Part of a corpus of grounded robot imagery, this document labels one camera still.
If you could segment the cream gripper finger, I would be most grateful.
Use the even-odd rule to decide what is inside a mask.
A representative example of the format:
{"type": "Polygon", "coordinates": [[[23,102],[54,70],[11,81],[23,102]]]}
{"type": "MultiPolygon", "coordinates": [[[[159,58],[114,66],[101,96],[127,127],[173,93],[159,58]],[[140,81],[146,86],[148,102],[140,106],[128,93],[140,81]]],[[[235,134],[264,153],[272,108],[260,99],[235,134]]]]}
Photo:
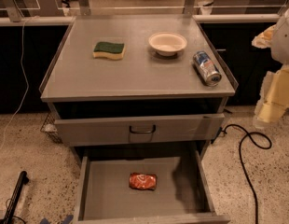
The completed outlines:
{"type": "Polygon", "coordinates": [[[275,27],[276,25],[269,26],[269,28],[257,35],[253,39],[252,45],[260,49],[270,48],[275,27]]]}
{"type": "Polygon", "coordinates": [[[265,129],[276,123],[289,108],[289,65],[273,73],[268,71],[263,79],[260,99],[256,103],[253,125],[265,129]]]}

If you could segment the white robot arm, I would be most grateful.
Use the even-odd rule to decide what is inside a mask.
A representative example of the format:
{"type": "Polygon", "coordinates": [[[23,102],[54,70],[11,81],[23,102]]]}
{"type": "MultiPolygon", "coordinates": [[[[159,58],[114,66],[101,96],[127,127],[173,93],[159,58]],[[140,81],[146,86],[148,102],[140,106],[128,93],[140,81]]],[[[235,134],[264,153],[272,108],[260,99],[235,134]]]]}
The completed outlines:
{"type": "Polygon", "coordinates": [[[276,123],[289,108],[289,8],[276,24],[256,36],[252,45],[270,48],[271,57],[282,64],[277,72],[267,72],[255,107],[254,126],[265,129],[276,123]]]}

